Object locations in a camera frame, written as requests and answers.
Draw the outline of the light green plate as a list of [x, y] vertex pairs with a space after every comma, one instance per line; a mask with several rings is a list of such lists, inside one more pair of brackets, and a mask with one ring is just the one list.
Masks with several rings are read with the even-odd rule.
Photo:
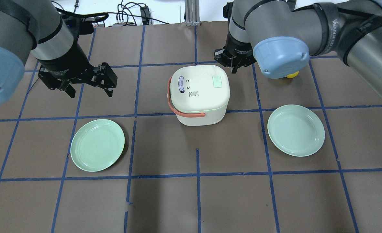
[[275, 147], [295, 157], [315, 154], [325, 141], [321, 119], [300, 105], [284, 105], [274, 110], [268, 118], [267, 129]]
[[86, 172], [103, 171], [113, 165], [123, 152], [125, 134], [120, 125], [108, 119], [83, 125], [71, 141], [73, 163]]

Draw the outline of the far light green plate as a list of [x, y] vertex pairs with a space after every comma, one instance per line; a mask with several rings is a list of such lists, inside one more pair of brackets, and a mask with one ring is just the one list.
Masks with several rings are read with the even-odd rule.
[[267, 129], [275, 147], [295, 157], [315, 154], [325, 141], [321, 119], [300, 105], [284, 105], [274, 110], [268, 118]]

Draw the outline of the yellow lemon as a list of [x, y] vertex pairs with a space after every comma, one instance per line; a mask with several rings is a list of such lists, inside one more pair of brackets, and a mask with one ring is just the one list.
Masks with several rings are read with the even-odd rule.
[[291, 78], [294, 78], [294, 77], [296, 77], [298, 75], [299, 75], [299, 71], [297, 71], [295, 73], [292, 73], [292, 74], [289, 74], [289, 75], [286, 75], [285, 77], [291, 79]]

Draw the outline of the brown paper table mat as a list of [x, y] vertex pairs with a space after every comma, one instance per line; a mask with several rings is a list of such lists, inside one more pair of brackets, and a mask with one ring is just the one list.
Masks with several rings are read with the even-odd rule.
[[[257, 65], [225, 69], [230, 102], [217, 124], [188, 127], [166, 103], [168, 78], [214, 64], [226, 22], [97, 28], [79, 44], [118, 76], [112, 98], [77, 84], [49, 90], [29, 56], [0, 105], [0, 233], [382, 233], [382, 100], [334, 52], [293, 79]], [[307, 157], [280, 151], [271, 113], [300, 105], [325, 141]], [[125, 134], [120, 158], [99, 172], [73, 163], [86, 123], [108, 119]]]

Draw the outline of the near light green plate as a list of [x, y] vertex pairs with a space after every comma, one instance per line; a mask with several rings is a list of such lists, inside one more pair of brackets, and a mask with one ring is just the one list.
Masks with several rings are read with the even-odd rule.
[[86, 172], [103, 171], [113, 165], [123, 152], [125, 134], [120, 125], [108, 119], [83, 125], [71, 141], [73, 163]]

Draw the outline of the aluminium frame post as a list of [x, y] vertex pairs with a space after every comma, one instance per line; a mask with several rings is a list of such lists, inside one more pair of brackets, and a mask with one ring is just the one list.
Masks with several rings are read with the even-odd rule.
[[185, 24], [189, 27], [200, 26], [200, 0], [185, 0]]

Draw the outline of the black power adapter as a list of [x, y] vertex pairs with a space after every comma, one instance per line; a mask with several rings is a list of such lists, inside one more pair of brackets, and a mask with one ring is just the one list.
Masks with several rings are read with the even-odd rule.
[[149, 11], [149, 7], [141, 6], [140, 13], [141, 13], [141, 19], [142, 19], [143, 25], [149, 25], [151, 21], [151, 13]]

